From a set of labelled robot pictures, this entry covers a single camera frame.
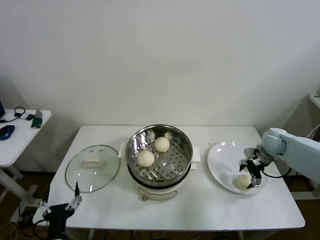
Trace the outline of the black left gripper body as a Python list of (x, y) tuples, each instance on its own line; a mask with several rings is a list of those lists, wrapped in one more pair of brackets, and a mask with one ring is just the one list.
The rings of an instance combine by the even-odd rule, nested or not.
[(74, 213), (74, 207), (68, 203), (50, 206), (44, 214), (44, 219), (49, 223), (48, 235), (64, 236), (67, 219)]

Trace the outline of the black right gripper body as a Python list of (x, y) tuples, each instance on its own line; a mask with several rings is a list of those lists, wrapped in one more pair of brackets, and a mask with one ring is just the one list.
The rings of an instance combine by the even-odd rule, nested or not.
[(253, 160), (246, 160), (247, 163), (247, 169), (252, 177), (260, 177), (261, 171), (263, 170), (263, 167), (258, 163), (258, 165), (255, 164)]

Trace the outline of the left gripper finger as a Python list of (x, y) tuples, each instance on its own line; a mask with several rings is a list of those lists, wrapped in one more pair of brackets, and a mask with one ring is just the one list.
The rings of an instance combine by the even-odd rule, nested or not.
[(48, 186), (46, 190), (44, 199), (41, 199), (40, 202), (38, 203), (38, 208), (41, 210), (43, 216), (46, 216), (51, 212), (50, 207), (48, 205), (49, 194), (50, 194), (50, 186)]
[(82, 197), (80, 195), (80, 189), (78, 186), (78, 182), (76, 182), (75, 189), (74, 189), (74, 197), (73, 199), (67, 204), (65, 207), (66, 211), (75, 211), (80, 203), (82, 202)]

